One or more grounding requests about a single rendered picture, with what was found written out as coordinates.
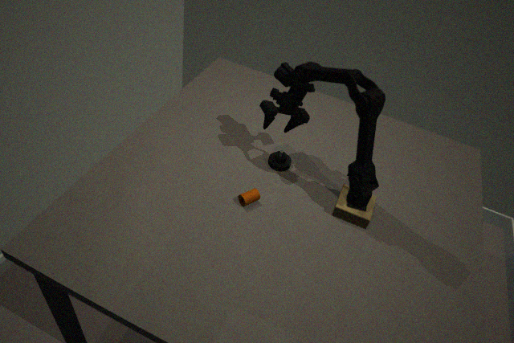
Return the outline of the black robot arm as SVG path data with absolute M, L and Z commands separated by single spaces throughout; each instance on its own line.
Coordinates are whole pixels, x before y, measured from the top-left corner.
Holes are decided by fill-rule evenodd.
M 357 69 L 321 67 L 318 63 L 307 62 L 297 65 L 294 70 L 284 62 L 276 69 L 274 77 L 285 87 L 290 87 L 289 94 L 297 100 L 302 100 L 307 92 L 316 91 L 314 84 L 309 82 L 319 80 L 345 84 L 359 117 L 356 160 L 349 165 L 347 175 L 350 187 L 346 206 L 366 211 L 372 191 L 379 187 L 372 156 L 377 118 L 383 109 L 386 95 Z M 366 91 L 360 92 L 357 85 Z

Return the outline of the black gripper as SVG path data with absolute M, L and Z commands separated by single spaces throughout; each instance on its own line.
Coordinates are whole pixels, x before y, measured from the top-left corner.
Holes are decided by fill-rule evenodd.
M 291 115 L 291 119 L 284 129 L 285 133 L 299 125 L 307 124 L 310 120 L 310 116 L 306 110 L 304 108 L 298 108 L 303 105 L 302 100 L 297 100 L 292 97 L 289 92 L 285 92 L 284 95 L 284 100 L 279 102 L 279 107 L 276 107 L 273 102 L 268 100 L 261 102 L 260 108 L 265 114 L 263 129 L 266 129 L 270 125 L 277 113 Z

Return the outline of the orange cylinder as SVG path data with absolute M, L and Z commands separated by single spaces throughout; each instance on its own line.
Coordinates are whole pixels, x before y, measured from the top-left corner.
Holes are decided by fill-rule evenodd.
M 239 195 L 239 202 L 242 206 L 247 206 L 258 200 L 260 200 L 260 194 L 256 188 Z

